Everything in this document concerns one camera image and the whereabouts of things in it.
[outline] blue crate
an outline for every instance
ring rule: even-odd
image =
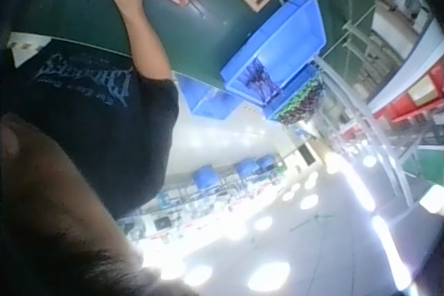
[[[317,0],[289,0],[222,69],[225,87],[256,105],[264,106],[266,102],[245,86],[246,67],[258,58],[271,80],[283,88],[321,52],[325,44]]]
[[[276,156],[272,154],[265,155],[264,157],[258,159],[257,163],[263,171],[267,171],[267,168],[269,166],[272,166],[274,163],[276,163]]]
[[[255,175],[259,170],[259,165],[254,159],[245,159],[239,163],[236,163],[234,168],[236,169],[240,178],[246,178],[248,176]]]
[[[242,99],[201,81],[177,75],[179,88],[191,114],[225,120],[242,103]]]
[[[282,92],[264,108],[266,119],[276,120],[275,115],[298,93],[305,85],[318,75],[318,70],[313,65],[307,65],[296,77],[286,86]]]
[[[213,166],[203,166],[193,174],[194,182],[199,190],[208,189],[220,182],[219,175]]]

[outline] white ceiling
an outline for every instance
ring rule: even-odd
[[[277,153],[275,138],[286,136],[281,125],[265,121],[260,110],[249,103],[242,103],[226,120],[217,121],[191,115],[183,95],[179,96],[180,113],[167,175]]]

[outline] metal pole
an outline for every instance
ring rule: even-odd
[[[388,60],[389,62],[394,62],[398,67],[402,65],[402,62],[399,59],[392,58],[390,55],[385,53],[379,45],[372,41],[369,36],[364,34],[359,28],[356,27],[356,25],[353,25],[350,21],[345,24],[343,29],[348,30],[354,36],[358,37],[362,42],[367,44],[367,46],[371,48],[381,59]]]
[[[345,94],[341,92],[339,88],[336,87],[336,85],[331,81],[330,78],[324,77],[324,82],[329,86],[329,88],[334,92],[338,99],[341,100],[341,102],[345,105],[346,108],[350,109],[350,111],[353,112],[354,118],[357,120],[357,123],[361,126],[362,130],[366,134],[366,136],[370,139],[370,142],[373,142],[373,149],[375,152],[380,155],[384,156],[384,150],[381,149],[380,145],[377,144],[378,140],[377,137],[375,138],[374,134],[372,133],[371,129],[367,126],[366,122],[362,119],[359,112],[355,111],[355,108],[353,107],[352,103],[346,98]],[[387,159],[382,159],[381,161],[382,166],[384,167],[384,170],[386,171],[386,174],[388,176],[388,179],[390,180],[390,183],[393,188],[393,192],[395,195],[400,195],[400,191],[398,189],[398,182],[396,181],[396,176],[393,173],[393,169],[390,167],[390,165],[387,164]]]
[[[370,71],[370,75],[372,76],[373,80],[376,83],[381,82],[381,73],[368,61],[368,59],[366,58],[366,55],[364,55],[364,53],[361,52],[361,50],[359,50],[356,45],[354,45],[352,43],[352,41],[348,40],[347,42],[345,42],[343,44],[347,49],[349,49],[350,51],[352,51],[352,53],[358,57],[359,60],[361,60],[365,65],[367,65],[367,67],[371,70]]]
[[[395,156],[395,152],[393,151],[391,144],[389,143],[389,140],[387,139],[384,132],[382,132],[381,128],[376,123],[376,120],[373,117],[371,111],[368,109],[367,105],[358,97],[357,93],[348,86],[345,80],[342,79],[342,77],[340,77],[338,73],[326,61],[324,61],[324,59],[316,57],[315,62],[325,72],[326,76],[331,78],[332,81],[334,81],[337,84],[337,86],[344,92],[344,94],[350,99],[350,101],[352,101],[352,104],[356,106],[359,112],[362,113],[365,118],[367,118],[371,130],[375,133],[376,137],[381,141],[381,143],[386,147],[388,158],[392,164],[392,167],[395,169],[407,205],[409,207],[413,205],[413,197],[411,195],[411,189],[409,183],[407,182],[405,173],[402,170],[400,162]]]

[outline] dark hair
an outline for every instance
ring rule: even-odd
[[[6,249],[4,241],[2,239],[0,247],[2,270],[15,270],[8,274],[12,280],[2,281],[2,288],[9,289],[6,295],[20,294],[17,291],[23,289],[23,286],[19,284],[23,281],[24,270],[30,264],[28,277],[35,275],[42,283],[40,285],[40,282],[29,280],[28,277],[25,279],[28,285],[24,289],[26,292],[32,290],[33,296],[40,295],[36,289],[47,289],[42,295],[50,292],[50,295],[70,296],[197,296],[183,282],[163,281],[158,271],[135,265],[134,258],[119,258],[106,250],[84,250],[81,248],[81,240],[77,240],[74,245],[72,238],[63,233],[37,238],[33,235],[29,244],[21,244],[20,250],[26,264],[21,263],[18,268],[13,263],[17,263],[17,258],[12,261],[10,258],[19,252],[10,244]],[[4,250],[8,251],[9,260],[4,261]]]

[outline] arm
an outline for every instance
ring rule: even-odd
[[[114,0],[125,23],[131,53],[141,76],[171,79],[169,61],[159,38],[146,19],[142,0]]]

